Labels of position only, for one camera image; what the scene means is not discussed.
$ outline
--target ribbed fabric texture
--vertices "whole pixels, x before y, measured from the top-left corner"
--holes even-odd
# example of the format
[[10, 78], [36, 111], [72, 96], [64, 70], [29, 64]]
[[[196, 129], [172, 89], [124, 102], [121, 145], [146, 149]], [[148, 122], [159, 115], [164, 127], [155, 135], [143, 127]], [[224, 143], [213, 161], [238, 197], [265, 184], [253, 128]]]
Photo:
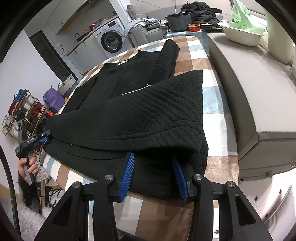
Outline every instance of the ribbed fabric texture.
[[116, 176], [132, 151], [130, 191], [160, 199], [179, 196], [172, 155], [204, 174], [208, 147], [202, 70], [174, 77], [178, 52], [167, 40], [160, 52], [141, 51], [121, 65], [105, 64], [76, 89], [61, 115], [49, 118], [53, 139], [45, 151], [94, 179]]

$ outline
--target pillow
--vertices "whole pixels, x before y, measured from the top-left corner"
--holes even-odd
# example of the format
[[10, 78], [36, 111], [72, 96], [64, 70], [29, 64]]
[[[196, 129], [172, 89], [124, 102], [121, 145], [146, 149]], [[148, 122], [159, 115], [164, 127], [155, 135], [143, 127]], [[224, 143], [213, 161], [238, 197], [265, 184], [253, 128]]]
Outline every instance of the pillow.
[[282, 241], [296, 223], [292, 185], [279, 208], [265, 222], [274, 241]]
[[141, 11], [139, 5], [127, 5], [128, 13], [131, 18], [134, 20], [136, 18], [148, 18], [145, 12]]

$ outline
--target green plastic bag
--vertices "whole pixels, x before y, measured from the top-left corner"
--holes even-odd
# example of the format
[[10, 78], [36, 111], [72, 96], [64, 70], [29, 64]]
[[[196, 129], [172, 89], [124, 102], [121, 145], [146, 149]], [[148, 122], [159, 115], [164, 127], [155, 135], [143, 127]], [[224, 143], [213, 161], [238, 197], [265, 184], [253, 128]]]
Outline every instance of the green plastic bag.
[[234, 23], [230, 23], [230, 27], [261, 35], [266, 31], [264, 27], [252, 17], [247, 7], [239, 0], [234, 1], [231, 17]]

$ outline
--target black sweater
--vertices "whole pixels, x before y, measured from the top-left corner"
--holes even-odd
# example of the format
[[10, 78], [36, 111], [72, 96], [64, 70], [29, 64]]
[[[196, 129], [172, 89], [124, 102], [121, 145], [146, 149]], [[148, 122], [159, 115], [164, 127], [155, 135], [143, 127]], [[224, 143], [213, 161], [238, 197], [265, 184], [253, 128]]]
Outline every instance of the black sweater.
[[140, 51], [126, 63], [105, 64], [76, 89], [61, 115], [49, 118], [53, 139], [45, 151], [94, 179], [116, 176], [132, 151], [129, 190], [161, 199], [176, 196], [172, 155], [204, 174], [208, 151], [202, 70], [174, 77], [178, 52], [167, 40], [160, 52]]

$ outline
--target table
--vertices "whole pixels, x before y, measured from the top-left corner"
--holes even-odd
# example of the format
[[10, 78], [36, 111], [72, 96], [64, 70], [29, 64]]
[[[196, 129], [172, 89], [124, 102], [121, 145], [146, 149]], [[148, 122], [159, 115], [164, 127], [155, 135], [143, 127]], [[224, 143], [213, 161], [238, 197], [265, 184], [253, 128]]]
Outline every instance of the table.
[[[171, 39], [180, 47], [175, 75], [203, 69], [203, 128], [209, 147], [205, 177], [219, 183], [229, 180], [238, 183], [238, 157], [234, 125], [219, 77], [212, 68], [198, 38], [180, 36]], [[101, 65], [94, 67], [77, 87], [97, 74], [106, 62], [125, 61], [136, 55], [138, 50], [160, 51], [166, 40], [144, 44], [105, 60]], [[83, 184], [95, 181], [63, 165], [48, 154], [43, 160], [43, 166], [64, 190], [67, 190], [75, 181], [80, 181]], [[217, 205], [215, 207], [214, 213], [217, 216], [215, 220], [218, 220], [219, 226]], [[93, 203], [90, 202], [89, 211], [91, 213], [92, 209]], [[124, 202], [114, 203], [117, 228], [152, 241], [187, 240], [192, 211], [193, 203], [187, 204], [183, 200], [158, 200], [130, 192]]]
[[207, 55], [210, 56], [209, 46], [207, 43], [207, 33], [203, 30], [198, 32], [191, 32], [191, 31], [182, 31], [182, 32], [174, 32], [169, 31], [166, 35], [167, 38], [177, 37], [177, 36], [195, 36], [199, 39], [201, 45], [203, 46], [204, 50], [206, 51]]

